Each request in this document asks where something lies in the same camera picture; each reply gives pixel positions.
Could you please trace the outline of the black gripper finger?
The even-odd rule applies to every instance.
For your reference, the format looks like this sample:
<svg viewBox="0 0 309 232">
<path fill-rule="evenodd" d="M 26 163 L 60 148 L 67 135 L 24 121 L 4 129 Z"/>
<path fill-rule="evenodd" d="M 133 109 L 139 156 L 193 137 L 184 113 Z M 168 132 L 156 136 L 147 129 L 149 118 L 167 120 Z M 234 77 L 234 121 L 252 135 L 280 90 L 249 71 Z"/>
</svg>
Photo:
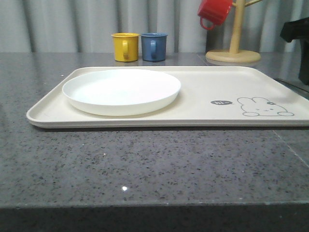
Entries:
<svg viewBox="0 0 309 232">
<path fill-rule="evenodd" d="M 301 47 L 301 61 L 298 79 L 304 84 L 309 84 L 309 20 L 299 19 L 285 22 L 280 37 L 287 43 L 299 40 Z"/>
</svg>

